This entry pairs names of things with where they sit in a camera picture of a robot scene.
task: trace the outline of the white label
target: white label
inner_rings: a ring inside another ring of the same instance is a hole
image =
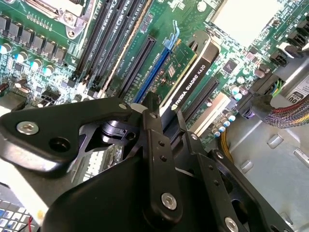
[[[293,104],[298,103],[309,94],[309,76],[303,80],[290,94],[286,97]]]

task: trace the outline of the motherboard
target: motherboard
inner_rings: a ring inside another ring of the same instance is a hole
[[[0,114],[152,91],[206,147],[297,58],[308,13],[309,0],[0,0]]]

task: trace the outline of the black mechanical arm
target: black mechanical arm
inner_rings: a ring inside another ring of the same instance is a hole
[[[46,178],[124,146],[120,164],[51,205],[42,232],[293,231],[221,151],[205,152],[180,111],[160,117],[158,103],[149,93],[143,109],[106,98],[0,118],[0,157]]]

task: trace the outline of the blue pcie slot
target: blue pcie slot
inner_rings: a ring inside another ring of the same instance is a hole
[[[143,86],[138,91],[134,103],[140,103],[140,101],[143,99],[145,93],[149,89],[150,85],[152,84],[153,80],[155,79],[156,75],[158,74],[159,70],[161,69],[162,65],[164,64],[165,60],[170,55],[171,50],[168,48],[164,48],[163,52],[160,55],[159,60],[154,65],[153,69],[151,70],[150,74],[148,75],[147,79],[145,80]]]

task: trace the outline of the screw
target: screw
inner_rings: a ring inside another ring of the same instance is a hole
[[[154,114],[154,113],[150,113],[150,116],[153,117],[153,118],[157,118],[157,115]]]
[[[223,156],[220,152],[217,152],[217,156],[218,156],[219,158],[221,158],[221,159],[224,158],[224,156]]]
[[[194,140],[198,140],[198,137],[197,137],[195,134],[191,134],[191,137],[192,137]]]
[[[34,122],[20,122],[17,124],[16,129],[18,132],[25,135],[34,135],[39,132],[39,127]]]
[[[238,232],[238,226],[237,226],[237,224],[233,221],[232,218],[226,217],[226,218],[224,219],[224,222],[225,222],[226,226],[228,227],[228,229],[229,229],[231,232]]]
[[[119,107],[120,107],[121,109],[126,110],[126,105],[124,105],[124,104],[122,104],[122,103],[119,104]]]
[[[176,199],[174,198],[172,194],[168,192],[162,194],[161,201],[167,209],[175,210],[177,207]]]

